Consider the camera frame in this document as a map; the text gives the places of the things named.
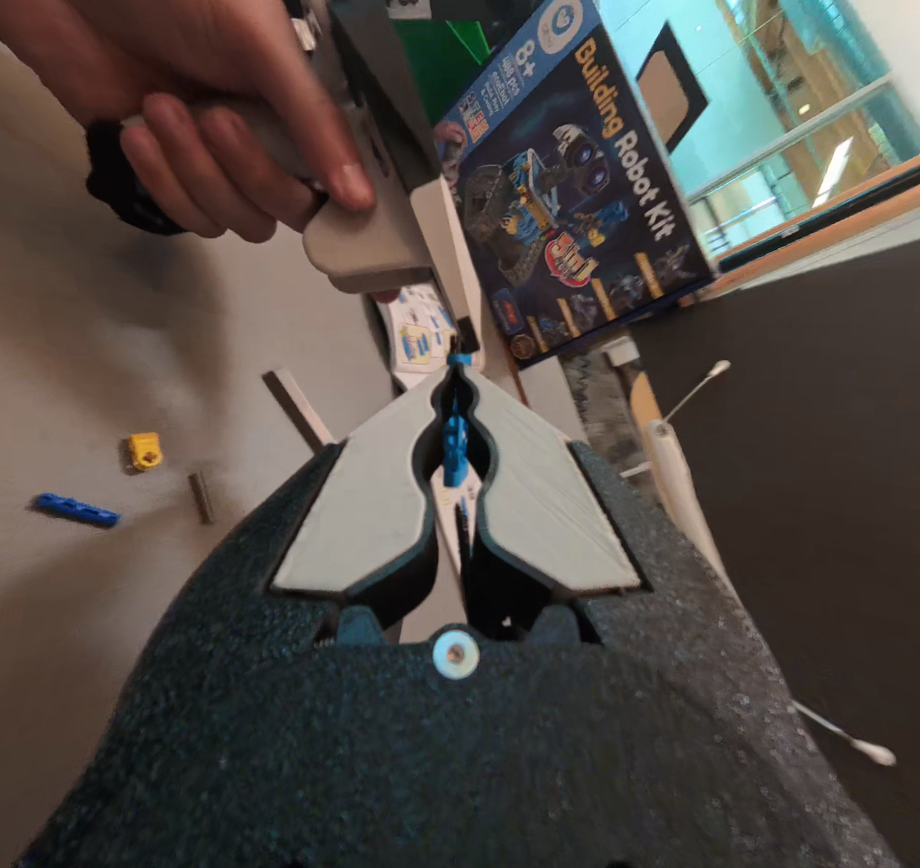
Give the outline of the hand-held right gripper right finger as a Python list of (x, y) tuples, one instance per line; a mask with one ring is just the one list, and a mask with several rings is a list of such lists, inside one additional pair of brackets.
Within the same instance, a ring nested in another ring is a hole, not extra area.
[(634, 554), (574, 441), (466, 366), (460, 402), (481, 479), (462, 572), (470, 624), (531, 628), (550, 606), (639, 590)]

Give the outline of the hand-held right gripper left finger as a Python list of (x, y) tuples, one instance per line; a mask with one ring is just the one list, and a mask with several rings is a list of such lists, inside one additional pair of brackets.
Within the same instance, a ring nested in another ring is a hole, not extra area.
[(371, 609), (388, 629), (430, 594), (438, 569), (430, 478), (450, 369), (357, 427), (282, 553), (274, 591)]

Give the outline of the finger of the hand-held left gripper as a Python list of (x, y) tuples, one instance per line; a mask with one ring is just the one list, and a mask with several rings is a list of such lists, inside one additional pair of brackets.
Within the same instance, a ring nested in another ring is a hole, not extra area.
[(446, 178), (439, 176), (415, 188), (409, 202), (459, 335), (460, 351), (477, 353), (481, 349), (482, 290)]

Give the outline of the blue block piece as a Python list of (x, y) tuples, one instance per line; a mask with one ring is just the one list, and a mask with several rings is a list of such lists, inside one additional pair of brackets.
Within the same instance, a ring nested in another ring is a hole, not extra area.
[(473, 392), (463, 373), (457, 376), (452, 370), (451, 374), (449, 411), (442, 428), (442, 468), (444, 486), (457, 489), (465, 483), (468, 475), (468, 414)]

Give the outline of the grey beam piece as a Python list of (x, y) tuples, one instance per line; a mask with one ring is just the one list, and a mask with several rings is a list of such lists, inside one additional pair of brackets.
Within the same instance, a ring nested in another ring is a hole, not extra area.
[(284, 414), (314, 452), (338, 442), (287, 368), (270, 369), (261, 378)]

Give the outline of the blue pin piece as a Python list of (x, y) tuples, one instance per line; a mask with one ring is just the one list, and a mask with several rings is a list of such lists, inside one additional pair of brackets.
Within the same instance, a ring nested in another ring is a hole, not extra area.
[(32, 506), (47, 515), (62, 517), (100, 529), (112, 529), (121, 522), (121, 514), (114, 510), (86, 504), (73, 497), (60, 494), (38, 494), (33, 499)]

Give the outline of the grey desk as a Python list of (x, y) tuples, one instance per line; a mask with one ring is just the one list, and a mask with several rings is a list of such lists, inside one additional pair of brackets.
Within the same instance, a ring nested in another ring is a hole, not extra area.
[[(86, 195), (78, 133), (3, 50), (2, 866), (85, 768), (191, 572), (310, 457), (262, 374), (287, 368), (339, 435), (396, 393), (376, 309), (317, 274), (299, 236), (133, 230)], [(126, 441), (144, 432), (164, 459), (139, 472)], [(42, 493), (121, 522), (47, 515)]]

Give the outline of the person's left hand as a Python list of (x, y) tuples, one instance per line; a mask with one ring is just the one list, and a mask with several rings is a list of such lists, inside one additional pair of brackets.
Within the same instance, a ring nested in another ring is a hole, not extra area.
[(84, 127), (121, 131), (140, 184), (180, 230), (259, 243), (301, 232), (314, 191), (224, 106), (200, 120), (195, 95), (259, 98), (284, 122), (322, 189), (374, 206), (351, 130), (307, 62), (282, 0), (1, 0), (2, 43)]

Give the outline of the green plastic bin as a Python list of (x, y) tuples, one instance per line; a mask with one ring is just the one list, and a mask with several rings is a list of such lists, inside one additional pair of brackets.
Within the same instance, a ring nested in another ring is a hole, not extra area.
[(478, 21), (392, 20), (429, 124), (477, 79), (490, 47)]

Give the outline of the instruction booklet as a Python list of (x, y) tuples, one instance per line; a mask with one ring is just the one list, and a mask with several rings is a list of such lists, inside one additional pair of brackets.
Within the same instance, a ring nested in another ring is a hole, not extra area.
[[(449, 356), (454, 323), (431, 283), (403, 287), (397, 299), (377, 303), (390, 352), (390, 369), (400, 391), (427, 382), (453, 362)], [(431, 477), (439, 539), (460, 580), (462, 563), (474, 536), (481, 480), (468, 458), (468, 475), (459, 488), (443, 484), (443, 468)]]

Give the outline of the white laptop stand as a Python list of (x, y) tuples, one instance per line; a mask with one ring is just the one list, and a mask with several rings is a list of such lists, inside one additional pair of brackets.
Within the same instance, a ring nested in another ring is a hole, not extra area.
[(647, 458), (645, 465), (666, 514), (719, 575), (730, 595), (738, 599), (699, 503), (689, 464), (673, 427), (675, 417), (670, 423), (662, 421), (668, 412), (661, 411), (636, 342), (629, 334), (623, 334), (604, 346), (604, 354), (627, 397)]

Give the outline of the toy set product box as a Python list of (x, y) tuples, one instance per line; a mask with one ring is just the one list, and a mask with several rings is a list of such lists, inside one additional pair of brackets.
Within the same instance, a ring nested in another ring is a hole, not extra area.
[(472, 264), (519, 368), (713, 280), (598, 0), (542, 0), (439, 127)]

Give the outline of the black partition panel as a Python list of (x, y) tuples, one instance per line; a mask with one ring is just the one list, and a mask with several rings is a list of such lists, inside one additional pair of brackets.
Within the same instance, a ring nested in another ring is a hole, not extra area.
[(919, 862), (919, 248), (637, 322), (730, 579), (807, 721), (904, 866)]

